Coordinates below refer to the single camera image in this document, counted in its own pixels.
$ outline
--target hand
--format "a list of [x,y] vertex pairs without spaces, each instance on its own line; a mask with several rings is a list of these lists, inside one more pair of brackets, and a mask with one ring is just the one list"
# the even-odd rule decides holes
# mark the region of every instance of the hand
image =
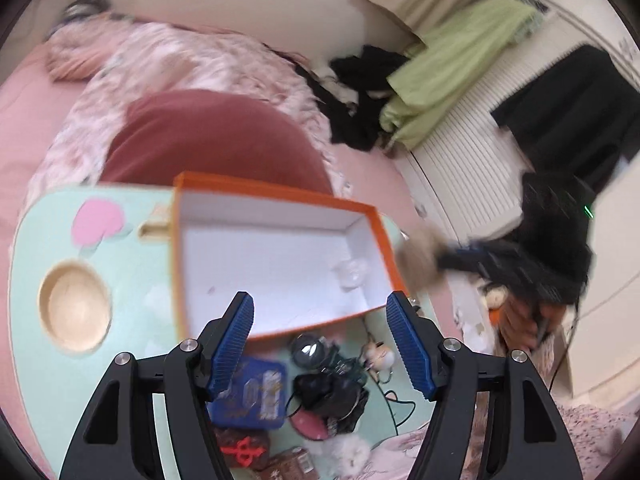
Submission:
[[[562,323],[566,305],[543,303],[540,314],[549,320],[548,332],[553,332]],[[538,346],[538,326],[533,321],[531,308],[511,294],[500,307],[498,329],[509,350],[531,352]]]

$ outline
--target black cable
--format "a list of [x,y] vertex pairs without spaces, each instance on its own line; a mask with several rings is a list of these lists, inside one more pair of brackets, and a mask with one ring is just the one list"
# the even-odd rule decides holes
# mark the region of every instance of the black cable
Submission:
[[[387,398],[388,394],[394,394],[394,395],[396,396],[396,400],[391,400],[391,399]],[[396,428],[399,428],[399,427],[400,427],[400,426],[402,426],[406,421],[408,421],[408,420],[411,418],[411,416],[414,414],[414,411],[415,411],[415,409],[416,409],[416,407],[417,407],[417,404],[416,404],[413,400],[398,400],[398,394],[396,394],[396,392],[395,392],[395,391],[393,391],[393,390],[387,390],[387,391],[385,392],[385,399],[386,399],[386,403],[387,403],[387,404],[388,404],[388,403],[390,403],[390,402],[395,402],[396,404],[412,404],[412,405],[413,405],[413,408],[412,408],[411,412],[409,413],[409,415],[407,415],[407,416],[402,420],[402,422],[398,422],[398,423],[396,424]]]
[[382,391],[382,388],[378,384],[378,381],[376,380],[376,378],[373,376],[373,374],[370,371],[368,373],[371,376],[371,379],[373,380],[373,382],[378,387],[378,390],[380,391],[380,394],[382,395],[383,399],[385,399],[386,406],[389,409],[389,414],[391,415],[391,419],[394,422],[394,430],[396,431],[396,436],[398,436],[399,435],[399,433],[398,433],[398,425],[396,424],[396,418],[394,417],[394,410],[391,409],[391,404],[389,403],[388,399],[385,397],[385,393]]
[[367,333],[367,338],[369,339],[369,342],[376,342],[377,339],[375,337],[373,337],[373,334],[369,331],[369,327],[367,326],[367,322],[364,320],[364,317],[361,317],[360,320],[361,320],[362,325],[364,327],[364,331]]
[[564,363],[564,360],[566,359],[567,354],[569,353],[569,346],[571,346],[571,343],[574,341],[575,330],[578,328],[578,321],[580,320],[580,310],[578,309],[578,307],[579,307],[579,302],[575,304],[575,319],[571,325],[571,333],[569,334],[569,339],[566,343],[566,348],[564,349],[564,353],[562,354],[562,357],[560,358],[560,362],[556,367],[556,371],[551,377],[551,382],[549,383],[549,393],[551,393],[551,389],[554,387],[556,376],[558,375],[558,372],[560,371],[560,368],[562,367],[562,364]]

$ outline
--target fluffy keychain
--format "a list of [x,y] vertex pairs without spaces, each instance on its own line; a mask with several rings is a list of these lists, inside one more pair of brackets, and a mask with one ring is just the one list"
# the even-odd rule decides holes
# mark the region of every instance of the fluffy keychain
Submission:
[[325,458],[332,467],[332,475],[340,478],[359,475],[371,455],[371,446],[355,433],[306,441],[305,447],[312,455]]
[[396,264],[414,298],[444,280],[437,257],[446,249],[444,236],[433,225],[425,224],[404,238],[396,253]]

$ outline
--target red pillow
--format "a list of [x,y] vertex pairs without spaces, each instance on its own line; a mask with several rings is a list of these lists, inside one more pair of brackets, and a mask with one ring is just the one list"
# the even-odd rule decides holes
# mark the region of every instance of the red pillow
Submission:
[[208,90],[160,92],[130,104],[100,181],[172,186],[183,171],[332,194],[321,155],[269,104]]

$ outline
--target light green towel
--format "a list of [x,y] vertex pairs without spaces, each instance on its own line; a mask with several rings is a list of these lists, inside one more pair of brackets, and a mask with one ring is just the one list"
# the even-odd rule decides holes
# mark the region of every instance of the light green towel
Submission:
[[396,130],[391,143],[412,150],[486,72],[539,12],[519,0],[483,0],[462,9],[421,40],[427,46],[388,81],[396,95],[380,113],[380,125]]

